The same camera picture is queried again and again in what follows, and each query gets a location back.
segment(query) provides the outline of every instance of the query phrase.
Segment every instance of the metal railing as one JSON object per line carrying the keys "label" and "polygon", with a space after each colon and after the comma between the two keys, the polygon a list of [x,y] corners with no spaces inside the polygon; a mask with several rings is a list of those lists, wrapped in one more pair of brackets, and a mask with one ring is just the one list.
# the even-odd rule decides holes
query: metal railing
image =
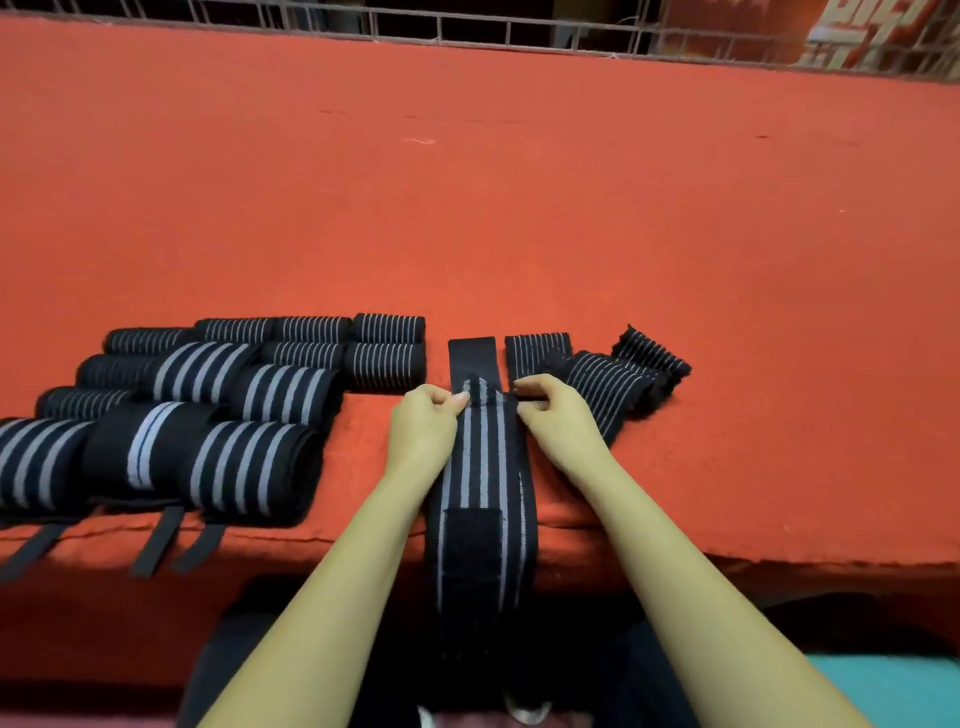
{"label": "metal railing", "polygon": [[[2,0],[7,12],[106,23],[285,33],[356,40],[510,49],[608,58],[798,68],[931,81],[960,78],[960,2],[939,0],[909,46],[863,39],[810,39],[669,27],[643,22],[640,0],[629,23],[435,12],[299,0]],[[664,3],[660,17],[669,17]]]}

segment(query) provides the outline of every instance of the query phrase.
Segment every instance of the red table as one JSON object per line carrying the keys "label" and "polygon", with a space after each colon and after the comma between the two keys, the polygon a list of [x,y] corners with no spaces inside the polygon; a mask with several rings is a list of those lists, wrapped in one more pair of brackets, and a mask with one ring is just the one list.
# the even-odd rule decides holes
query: red table
{"label": "red table", "polygon": [[[738,583],[957,588],[956,88],[3,17],[0,98],[0,414],[115,327],[422,314],[446,384],[449,338],[631,322],[694,372],[613,449]],[[394,402],[347,397],[303,525],[188,576],[126,576],[155,517],[70,529],[0,589],[0,678],[181,681],[343,530]],[[535,471],[538,588],[622,588]]]}

